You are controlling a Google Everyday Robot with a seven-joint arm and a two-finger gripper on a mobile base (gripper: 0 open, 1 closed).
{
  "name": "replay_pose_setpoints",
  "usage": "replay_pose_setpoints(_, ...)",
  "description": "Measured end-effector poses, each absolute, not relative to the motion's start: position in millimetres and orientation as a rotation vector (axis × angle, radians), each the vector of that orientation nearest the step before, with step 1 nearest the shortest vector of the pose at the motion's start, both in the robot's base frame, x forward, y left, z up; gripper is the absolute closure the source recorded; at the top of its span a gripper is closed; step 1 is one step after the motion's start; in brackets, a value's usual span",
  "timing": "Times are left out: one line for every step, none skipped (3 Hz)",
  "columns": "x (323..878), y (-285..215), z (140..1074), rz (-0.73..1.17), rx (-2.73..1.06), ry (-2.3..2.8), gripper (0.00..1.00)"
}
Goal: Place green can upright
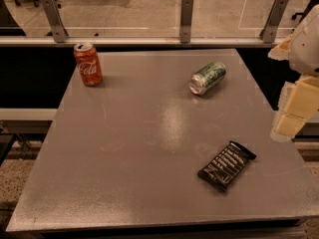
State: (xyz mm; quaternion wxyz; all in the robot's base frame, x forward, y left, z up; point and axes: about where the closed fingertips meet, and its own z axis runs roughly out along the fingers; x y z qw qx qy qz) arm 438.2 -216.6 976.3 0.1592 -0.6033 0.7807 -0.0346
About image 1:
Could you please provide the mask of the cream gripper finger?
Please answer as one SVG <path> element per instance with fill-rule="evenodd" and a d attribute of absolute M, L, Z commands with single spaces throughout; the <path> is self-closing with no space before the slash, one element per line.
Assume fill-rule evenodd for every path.
<path fill-rule="evenodd" d="M 319 110 L 319 79 L 301 76 L 295 83 L 286 82 L 281 89 L 278 111 L 270 136 L 274 141 L 292 139 Z"/>
<path fill-rule="evenodd" d="M 282 42 L 272 48 L 268 53 L 268 57 L 276 61 L 287 60 L 291 38 L 292 35 L 287 36 Z"/>

